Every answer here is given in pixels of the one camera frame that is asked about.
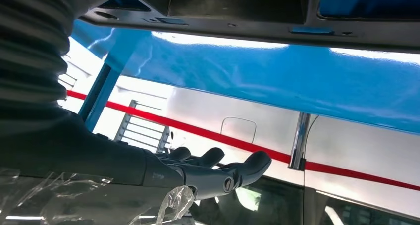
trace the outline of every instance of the red stripe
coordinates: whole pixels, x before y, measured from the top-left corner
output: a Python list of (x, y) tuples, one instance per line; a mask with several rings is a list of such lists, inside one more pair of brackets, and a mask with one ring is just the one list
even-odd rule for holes
[(406, 189), (413, 189), (413, 190), (420, 191), (420, 186), (417, 186), (417, 185), (407, 184), (407, 183), (403, 183), (396, 180), (386, 179), (386, 178), (371, 175), (371, 174), (365, 174), (365, 173), (357, 172), (354, 170), (333, 167), (333, 166), (324, 165), (324, 164), (320, 164), (316, 162), (306, 162), (305, 170), (312, 170), (316, 172), (335, 174), (335, 175), (362, 179), (362, 180), (367, 180), (367, 181), (372, 181), (372, 182), (378, 182), (382, 184), (389, 184), (389, 185), (394, 185), (394, 186), (398, 186), (398, 187), (402, 187)]
[[(81, 100), (86, 99), (86, 95), (81, 94), (81, 93), (77, 93), (74, 91), (67, 91), (67, 93), (69, 96), (74, 97), (74, 98), (78, 98)], [(199, 128), (196, 126), (192, 126), (183, 122), (179, 122), (170, 118), (158, 116), (149, 112), (141, 111), (132, 107), (120, 105), (120, 104), (109, 102), (109, 101), (107, 102), (106, 106), (114, 110), (118, 110), (118, 111), (129, 113), (135, 116), (139, 116), (139, 117), (142, 117), (142, 118), (154, 121), (154, 122), (158, 122), (158, 123), (170, 126), (170, 127), (175, 127), (183, 131), (190, 132), (190, 133), (193, 133), (193, 134), (196, 134), (196, 135), (199, 135), (199, 136), (202, 136), (202, 137), (205, 137), (205, 138), (217, 141), (217, 142), (221, 142), (221, 143), (230, 145), (232, 147), (243, 149), (249, 152), (265, 151), (274, 160), (281, 161), (284, 163), (290, 162), (290, 155), (288, 154), (274, 151), (274, 150), (271, 150), (262, 146), (258, 146), (255, 144), (251, 144), (248, 142), (244, 142), (244, 141), (232, 138), (232, 137), (222, 135), (220, 133), (212, 132), (212, 131)], [(340, 176), (345, 176), (345, 177), (350, 177), (350, 178), (355, 178), (355, 179), (362, 179), (362, 180), (367, 180), (367, 181), (372, 181), (372, 182), (377, 182), (377, 183), (382, 183), (382, 184), (389, 184), (389, 185), (394, 185), (397, 187), (420, 191), (420, 186), (407, 184), (407, 183), (399, 182), (396, 180), (386, 179), (386, 178), (371, 175), (371, 174), (365, 174), (365, 173), (361, 173), (361, 172), (357, 172), (357, 171), (353, 171), (349, 169), (343, 169), (339, 167), (319, 164), (315, 162), (306, 162), (305, 169), (316, 171), (316, 172), (335, 174), (335, 175), (340, 175)]]

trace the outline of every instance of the robotic arm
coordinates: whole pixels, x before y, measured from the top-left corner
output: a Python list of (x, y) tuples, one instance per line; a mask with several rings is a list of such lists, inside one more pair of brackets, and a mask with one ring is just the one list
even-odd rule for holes
[(0, 168), (19, 170), (19, 178), (64, 171), (138, 188), (186, 185), (196, 199), (228, 194), (259, 179), (271, 163), (265, 152), (212, 169), (224, 156), (220, 149), (199, 158), (190, 158), (186, 148), (153, 154), (92, 134), (77, 114), (58, 106), (66, 97), (57, 82), (66, 70), (60, 55), (68, 51), (73, 21), (105, 1), (0, 1)]

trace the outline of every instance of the blue car body panel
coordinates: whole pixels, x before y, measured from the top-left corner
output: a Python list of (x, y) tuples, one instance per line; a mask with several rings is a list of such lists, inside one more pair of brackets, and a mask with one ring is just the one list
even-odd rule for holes
[(100, 58), (112, 49), (107, 61), (123, 75), (420, 133), (420, 55), (113, 29), (82, 21), (72, 37)]

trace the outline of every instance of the car window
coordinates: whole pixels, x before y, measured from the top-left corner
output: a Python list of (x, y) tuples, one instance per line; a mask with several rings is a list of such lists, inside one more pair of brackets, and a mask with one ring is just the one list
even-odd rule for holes
[(328, 198), (319, 225), (420, 225), (420, 222), (349, 201)]
[(299, 225), (302, 224), (303, 189), (263, 177), (252, 185), (190, 208), (205, 225)]

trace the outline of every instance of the clear plastic sheet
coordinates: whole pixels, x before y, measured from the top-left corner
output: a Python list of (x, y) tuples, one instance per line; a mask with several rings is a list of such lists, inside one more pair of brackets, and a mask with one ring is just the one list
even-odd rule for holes
[(150, 208), (147, 212), (136, 216), (128, 225), (162, 225), (182, 218), (194, 202), (194, 192), (188, 186), (179, 186), (169, 191), (164, 197), (158, 213), (154, 215)]
[(194, 193), (111, 184), (101, 176), (51, 173), (46, 178), (0, 170), (0, 225), (161, 225), (188, 211)]
[(19, 171), (9, 168), (0, 168), (0, 214), (8, 201), (15, 195), (15, 184), (19, 178)]

